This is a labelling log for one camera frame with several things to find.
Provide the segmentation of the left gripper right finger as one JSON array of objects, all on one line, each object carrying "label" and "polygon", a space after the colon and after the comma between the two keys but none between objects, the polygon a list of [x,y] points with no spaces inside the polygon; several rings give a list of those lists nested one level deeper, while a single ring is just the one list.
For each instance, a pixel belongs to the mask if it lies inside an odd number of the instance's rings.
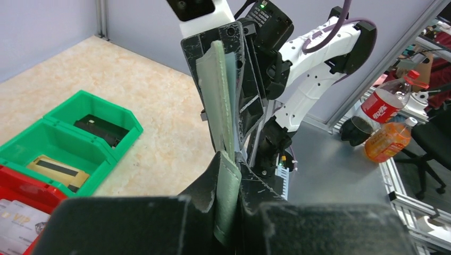
[{"label": "left gripper right finger", "polygon": [[297,159],[288,199],[238,160],[238,254],[416,254],[375,166],[350,153]]}]

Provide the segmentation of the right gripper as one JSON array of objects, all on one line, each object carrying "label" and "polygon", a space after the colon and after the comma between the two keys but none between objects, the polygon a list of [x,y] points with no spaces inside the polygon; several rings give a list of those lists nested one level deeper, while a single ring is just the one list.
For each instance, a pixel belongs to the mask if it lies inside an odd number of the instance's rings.
[{"label": "right gripper", "polygon": [[[263,115],[260,93],[265,98],[275,100],[282,95],[287,85],[290,61],[284,61],[279,52],[294,31],[292,20],[271,1],[245,1],[234,15],[238,19],[244,10],[251,6],[244,21],[256,25],[256,34],[244,36],[243,25],[239,21],[200,32],[182,39],[180,42],[191,76],[195,82],[203,106],[205,96],[201,92],[196,61],[211,48],[211,43],[220,41],[224,53],[235,57],[235,77],[232,79],[236,89],[232,93],[232,112],[235,115],[236,145],[243,148],[247,137],[256,128]],[[259,69],[260,78],[255,74]]]}]

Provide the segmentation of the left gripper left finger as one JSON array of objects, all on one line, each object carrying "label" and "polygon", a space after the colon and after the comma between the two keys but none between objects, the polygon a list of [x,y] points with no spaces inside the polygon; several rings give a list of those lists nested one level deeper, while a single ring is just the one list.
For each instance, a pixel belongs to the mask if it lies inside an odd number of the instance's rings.
[{"label": "left gripper left finger", "polygon": [[78,197],[52,213],[33,254],[213,254],[219,157],[179,195]]}]

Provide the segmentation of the sage green card holder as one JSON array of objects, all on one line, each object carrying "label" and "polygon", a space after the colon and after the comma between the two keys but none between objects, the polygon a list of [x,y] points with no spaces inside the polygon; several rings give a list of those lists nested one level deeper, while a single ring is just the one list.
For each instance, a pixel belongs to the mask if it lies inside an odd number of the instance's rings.
[{"label": "sage green card holder", "polygon": [[213,232],[222,245],[229,247],[233,242],[241,172],[235,163],[226,55],[222,41],[213,41],[207,52],[197,59],[196,72],[214,150],[220,156]]}]

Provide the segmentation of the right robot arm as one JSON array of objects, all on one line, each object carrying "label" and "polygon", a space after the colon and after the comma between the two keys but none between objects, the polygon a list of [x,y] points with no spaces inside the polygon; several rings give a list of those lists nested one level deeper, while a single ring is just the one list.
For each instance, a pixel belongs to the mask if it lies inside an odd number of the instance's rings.
[{"label": "right robot arm", "polygon": [[215,151],[231,159],[262,118],[246,125],[246,108],[275,100],[306,75],[288,101],[264,124],[252,169],[277,167],[276,157],[291,145],[301,121],[335,83],[358,70],[370,56],[377,29],[348,17],[350,1],[331,10],[327,22],[289,40],[293,22],[270,1],[246,1],[244,18],[227,1],[173,1],[181,45],[206,110]]}]

